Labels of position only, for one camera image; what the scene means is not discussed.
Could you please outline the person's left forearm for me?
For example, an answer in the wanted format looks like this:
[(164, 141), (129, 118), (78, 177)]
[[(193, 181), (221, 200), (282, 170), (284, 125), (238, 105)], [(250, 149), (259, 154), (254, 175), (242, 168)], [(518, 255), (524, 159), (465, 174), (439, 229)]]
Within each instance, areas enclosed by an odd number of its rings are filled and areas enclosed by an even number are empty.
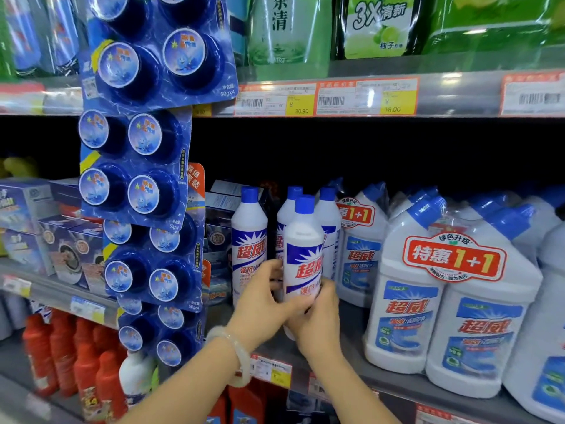
[(204, 424), (239, 369), (230, 342), (217, 337), (117, 424)]

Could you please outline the small shelf price tag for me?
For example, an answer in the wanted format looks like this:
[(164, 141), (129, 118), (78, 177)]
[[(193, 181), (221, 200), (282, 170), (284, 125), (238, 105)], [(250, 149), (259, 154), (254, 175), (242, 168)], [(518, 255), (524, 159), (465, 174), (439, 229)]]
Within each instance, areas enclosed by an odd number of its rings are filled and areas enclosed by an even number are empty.
[(457, 415), (442, 411), (431, 406), (415, 404), (415, 423), (414, 424), (475, 424)]
[(13, 275), (3, 275), (3, 289), (6, 292), (29, 299), (32, 282)]
[(329, 399), (327, 392), (323, 389), (320, 381), (312, 371), (309, 373), (308, 377), (308, 396), (331, 404), (331, 400)]
[(81, 317), (103, 326), (105, 325), (106, 306), (88, 299), (72, 296), (69, 302), (69, 312), (76, 317)]
[(257, 354), (250, 356), (250, 375), (272, 385), (291, 389), (292, 365)]

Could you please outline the slim white blue-capped bottle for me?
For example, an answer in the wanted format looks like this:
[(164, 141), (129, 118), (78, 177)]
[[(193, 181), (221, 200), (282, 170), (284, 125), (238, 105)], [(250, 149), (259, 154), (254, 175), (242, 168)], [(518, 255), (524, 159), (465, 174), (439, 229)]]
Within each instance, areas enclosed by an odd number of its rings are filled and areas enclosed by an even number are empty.
[(316, 220), (321, 225), (325, 235), (321, 273), (323, 277), (331, 280), (335, 280), (342, 223), (340, 209), (335, 198), (335, 187), (324, 186), (320, 189), (319, 200), (314, 208)]
[(302, 193), (302, 186), (289, 186), (286, 200), (277, 213), (275, 256), (279, 260), (283, 260), (284, 229), (293, 220), (295, 215), (295, 200), (302, 195)]
[(295, 200), (292, 221), (283, 232), (283, 301), (317, 297), (320, 292), (325, 234), (314, 215), (315, 197), (302, 194)]
[(267, 226), (258, 187), (243, 186), (241, 203), (231, 218), (232, 302), (235, 307), (246, 285), (266, 260)]

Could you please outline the person's right forearm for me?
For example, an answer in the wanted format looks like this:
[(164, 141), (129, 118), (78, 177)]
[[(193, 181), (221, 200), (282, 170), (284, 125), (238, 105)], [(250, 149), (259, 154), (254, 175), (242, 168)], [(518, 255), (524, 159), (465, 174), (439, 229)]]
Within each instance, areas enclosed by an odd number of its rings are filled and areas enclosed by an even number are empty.
[(339, 346), (301, 346), (341, 424), (401, 424), (362, 381)]

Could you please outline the row of white angled-neck bottles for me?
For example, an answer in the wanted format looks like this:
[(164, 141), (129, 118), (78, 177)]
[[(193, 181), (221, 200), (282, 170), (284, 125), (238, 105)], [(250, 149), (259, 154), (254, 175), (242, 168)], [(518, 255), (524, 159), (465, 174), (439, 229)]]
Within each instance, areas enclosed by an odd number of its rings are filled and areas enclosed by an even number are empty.
[[(355, 198), (376, 207), (371, 227), (343, 228), (337, 293), (370, 309), (365, 359), (390, 372), (424, 374), (434, 385), (475, 399), (495, 397), (512, 349), (542, 285), (537, 252), (560, 218), (565, 185), (508, 203), (505, 193), (450, 205), (437, 188), (392, 202), (371, 186)], [(507, 253), (502, 279), (448, 283), (403, 263), (408, 236), (467, 235)]]

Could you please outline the blue white product box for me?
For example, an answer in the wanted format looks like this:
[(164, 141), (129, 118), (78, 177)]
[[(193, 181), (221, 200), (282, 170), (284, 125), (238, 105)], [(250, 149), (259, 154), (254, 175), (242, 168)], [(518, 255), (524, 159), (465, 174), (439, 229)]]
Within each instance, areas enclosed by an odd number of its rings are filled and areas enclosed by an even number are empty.
[(206, 223), (203, 258), (210, 263), (209, 306), (231, 301), (231, 247), (232, 230), (229, 223)]
[(265, 229), (268, 218), (260, 204), (263, 188), (216, 180), (206, 193), (206, 217), (211, 224)]

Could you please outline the grey metal shelf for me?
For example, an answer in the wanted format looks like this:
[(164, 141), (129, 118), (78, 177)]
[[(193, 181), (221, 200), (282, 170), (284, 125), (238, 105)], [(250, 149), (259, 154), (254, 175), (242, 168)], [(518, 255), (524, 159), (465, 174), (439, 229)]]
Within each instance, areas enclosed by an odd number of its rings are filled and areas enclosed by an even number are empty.
[[(488, 52), (340, 60), (326, 78), (257, 81), (250, 67), (238, 69), (240, 85), (260, 82), (321, 82), (364, 78), (419, 77), (419, 117), (500, 117), (505, 75), (565, 70), (565, 46)], [(234, 116), (236, 99), (194, 106), (194, 117)]]
[[(69, 313), (72, 296), (106, 306), (105, 326), (117, 329), (119, 307), (115, 300), (99, 297), (75, 286), (61, 283), (56, 277), (46, 277), (27, 271), (21, 264), (0, 258), (0, 288), (3, 275), (13, 275), (32, 282), (29, 299)], [(341, 346), (354, 370), (378, 392), (383, 403), (403, 424), (415, 423), (415, 404), (457, 415), (475, 424), (550, 424), (526, 412), (505, 391), (487, 400), (471, 399), (445, 391), (433, 385), (423, 375), (403, 375), (382, 370), (369, 364), (363, 354), (362, 335), (369, 312), (341, 303)]]

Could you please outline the blue cardboard cleaner box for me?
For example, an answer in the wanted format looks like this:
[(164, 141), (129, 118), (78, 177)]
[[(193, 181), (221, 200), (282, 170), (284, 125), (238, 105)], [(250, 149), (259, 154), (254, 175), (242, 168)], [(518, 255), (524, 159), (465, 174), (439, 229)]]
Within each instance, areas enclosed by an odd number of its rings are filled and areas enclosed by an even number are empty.
[(0, 179), (0, 228), (39, 233), (39, 220), (60, 215), (51, 184), (41, 178)]
[(55, 274), (47, 244), (42, 236), (0, 228), (0, 240), (8, 257), (13, 261), (40, 275)]
[(60, 207), (81, 209), (82, 197), (79, 191), (79, 178), (50, 180), (54, 200)]
[(41, 219), (38, 224), (58, 279), (107, 297), (102, 226), (64, 215)]

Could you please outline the blue refill pouch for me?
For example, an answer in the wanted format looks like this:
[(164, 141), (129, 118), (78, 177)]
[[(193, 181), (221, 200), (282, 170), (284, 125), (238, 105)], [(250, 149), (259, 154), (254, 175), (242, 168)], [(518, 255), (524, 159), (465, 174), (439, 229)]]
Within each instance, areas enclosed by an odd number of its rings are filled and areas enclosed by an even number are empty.
[(11, 55), (20, 77), (32, 76), (41, 66), (42, 51), (28, 0), (3, 0), (10, 34)]
[(54, 64), (60, 76), (79, 73), (79, 54), (85, 45), (85, 28), (79, 18), (77, 0), (45, 0)]

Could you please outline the white jade bangle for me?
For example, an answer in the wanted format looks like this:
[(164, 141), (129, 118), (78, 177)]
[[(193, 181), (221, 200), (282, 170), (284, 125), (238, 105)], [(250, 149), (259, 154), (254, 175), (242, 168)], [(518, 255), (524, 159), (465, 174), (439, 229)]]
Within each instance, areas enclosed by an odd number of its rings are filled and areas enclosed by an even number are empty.
[(215, 326), (211, 328), (206, 336), (206, 344), (217, 337), (225, 338), (230, 342), (240, 363), (241, 375), (235, 373), (228, 385), (233, 388), (243, 388), (247, 386), (252, 377), (250, 353), (244, 349), (241, 343), (233, 335), (228, 333), (224, 326)]

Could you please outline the orange yellow price tag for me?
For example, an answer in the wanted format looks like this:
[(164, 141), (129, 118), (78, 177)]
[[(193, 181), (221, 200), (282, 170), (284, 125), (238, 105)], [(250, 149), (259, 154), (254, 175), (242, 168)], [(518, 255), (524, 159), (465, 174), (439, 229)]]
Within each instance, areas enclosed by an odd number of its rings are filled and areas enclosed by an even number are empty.
[(419, 77), (318, 82), (316, 117), (414, 116)]
[(236, 117), (313, 117), (317, 82), (260, 82), (240, 85)]

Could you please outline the light green refill pouch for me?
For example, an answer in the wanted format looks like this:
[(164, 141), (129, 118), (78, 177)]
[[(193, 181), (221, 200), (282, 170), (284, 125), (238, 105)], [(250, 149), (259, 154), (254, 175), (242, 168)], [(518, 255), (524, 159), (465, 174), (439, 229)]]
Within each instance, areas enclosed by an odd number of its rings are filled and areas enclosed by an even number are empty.
[(248, 62), (257, 81), (326, 78), (333, 0), (251, 0)]

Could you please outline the blue toilet block blister pack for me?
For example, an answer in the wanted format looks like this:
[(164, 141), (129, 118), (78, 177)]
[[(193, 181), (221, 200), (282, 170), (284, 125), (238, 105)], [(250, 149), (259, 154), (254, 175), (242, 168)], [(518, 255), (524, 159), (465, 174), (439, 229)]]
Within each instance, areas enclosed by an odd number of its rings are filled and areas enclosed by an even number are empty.
[(207, 301), (203, 282), (205, 171), (188, 166), (188, 202), (182, 228), (168, 232), (117, 221), (103, 222), (106, 292), (125, 308), (131, 301), (198, 313)]
[(85, 0), (82, 104), (133, 115), (235, 99), (226, 0)]
[(125, 349), (147, 353), (171, 368), (181, 367), (201, 350), (206, 308), (195, 313), (138, 299), (124, 299), (118, 305), (118, 337)]
[(93, 218), (179, 232), (189, 197), (191, 106), (78, 122), (82, 212)]

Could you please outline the bright green refill pouch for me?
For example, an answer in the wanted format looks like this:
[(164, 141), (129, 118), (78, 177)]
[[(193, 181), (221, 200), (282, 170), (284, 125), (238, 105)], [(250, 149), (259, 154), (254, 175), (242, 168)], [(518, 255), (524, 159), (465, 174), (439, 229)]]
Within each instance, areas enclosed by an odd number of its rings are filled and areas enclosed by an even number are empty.
[(565, 0), (434, 0), (421, 53), (565, 44)]

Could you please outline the person's right hand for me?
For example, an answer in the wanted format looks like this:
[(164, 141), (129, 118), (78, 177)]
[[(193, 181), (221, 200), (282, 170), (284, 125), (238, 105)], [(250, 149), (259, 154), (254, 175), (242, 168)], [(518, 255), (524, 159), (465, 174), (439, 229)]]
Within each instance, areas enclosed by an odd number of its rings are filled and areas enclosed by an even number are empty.
[(343, 357), (338, 306), (319, 305), (319, 295), (306, 313), (289, 318), (286, 327), (313, 370)]

